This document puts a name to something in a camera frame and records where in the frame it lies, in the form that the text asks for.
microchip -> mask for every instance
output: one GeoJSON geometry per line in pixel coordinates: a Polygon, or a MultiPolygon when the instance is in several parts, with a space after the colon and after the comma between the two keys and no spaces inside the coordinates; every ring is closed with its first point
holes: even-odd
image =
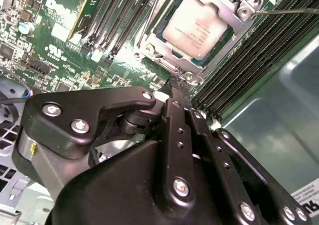
{"type": "Polygon", "coordinates": [[[155,84],[157,84],[157,83],[159,83],[161,81],[161,79],[159,77],[156,77],[153,81],[154,81],[155,84]]]}
{"type": "Polygon", "coordinates": [[[163,31],[163,38],[197,60],[202,60],[227,29],[218,8],[198,0],[183,0],[163,31]]]}
{"type": "Polygon", "coordinates": [[[94,84],[98,84],[100,82],[100,80],[101,80],[101,78],[97,75],[92,76],[92,79],[91,79],[92,83],[94,83],[94,84]]]}
{"type": "Polygon", "coordinates": [[[100,77],[102,77],[102,76],[104,75],[104,73],[105,73],[105,72],[104,72],[103,70],[99,69],[99,68],[96,70],[96,74],[97,74],[98,76],[100,76],[100,77]]]}
{"type": "Polygon", "coordinates": [[[27,58],[28,58],[28,55],[29,55],[28,52],[25,52],[25,51],[24,51],[23,56],[22,56],[22,60],[23,60],[23,61],[26,61],[27,58]]]}
{"type": "Polygon", "coordinates": [[[26,10],[22,10],[21,14],[20,14],[20,19],[30,22],[32,20],[32,13],[26,11],[26,10]]]}
{"type": "Polygon", "coordinates": [[[39,11],[41,4],[38,1],[34,1],[32,9],[39,11]]]}
{"type": "Polygon", "coordinates": [[[27,1],[26,1],[26,5],[27,5],[28,7],[32,7],[32,6],[33,6],[33,2],[34,2],[34,0],[27,0],[27,1]]]}
{"type": "Polygon", "coordinates": [[[44,62],[39,61],[38,59],[33,60],[30,63],[30,68],[42,75],[46,75],[50,72],[51,68],[44,62]]]}
{"type": "Polygon", "coordinates": [[[13,57],[14,50],[5,44],[0,45],[0,55],[6,59],[11,60],[13,57]]]}
{"type": "Polygon", "coordinates": [[[57,92],[68,92],[69,90],[70,90],[70,87],[62,82],[60,82],[56,88],[57,92]]]}

cable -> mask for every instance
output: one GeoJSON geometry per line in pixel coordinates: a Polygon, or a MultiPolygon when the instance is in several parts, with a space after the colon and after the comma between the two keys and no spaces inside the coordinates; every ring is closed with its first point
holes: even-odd
{"type": "Polygon", "coordinates": [[[3,100],[0,100],[0,105],[10,105],[10,104],[15,104],[15,103],[25,103],[26,100],[27,100],[27,98],[25,98],[25,97],[3,99],[3,100]]]}
{"type": "Polygon", "coordinates": [[[257,11],[257,12],[255,12],[255,14],[257,14],[257,15],[290,14],[290,13],[319,14],[319,8],[301,8],[301,9],[257,11]]]}

white label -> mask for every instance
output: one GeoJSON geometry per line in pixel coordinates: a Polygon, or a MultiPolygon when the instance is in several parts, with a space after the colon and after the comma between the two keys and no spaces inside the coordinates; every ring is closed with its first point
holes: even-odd
{"type": "Polygon", "coordinates": [[[319,215],[319,178],[291,195],[308,211],[310,217],[319,215]]]}

black wire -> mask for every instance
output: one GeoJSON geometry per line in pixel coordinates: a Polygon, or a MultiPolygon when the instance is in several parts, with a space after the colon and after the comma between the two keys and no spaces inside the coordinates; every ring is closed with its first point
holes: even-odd
{"type": "Polygon", "coordinates": [[[3,99],[0,100],[0,105],[9,105],[9,104],[15,104],[15,103],[25,103],[27,98],[9,98],[9,99],[3,99]]]}

sticker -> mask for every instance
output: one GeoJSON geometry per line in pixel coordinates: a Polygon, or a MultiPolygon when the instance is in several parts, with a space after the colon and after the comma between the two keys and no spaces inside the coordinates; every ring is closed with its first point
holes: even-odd
{"type": "Polygon", "coordinates": [[[60,39],[63,42],[66,42],[66,40],[68,39],[70,30],[68,30],[67,28],[63,27],[62,25],[60,25],[59,23],[55,23],[51,32],[51,35],[53,37],[56,37],[58,39],[60,39]]]}
{"type": "Polygon", "coordinates": [[[310,217],[319,215],[319,178],[291,194],[310,217]]]}

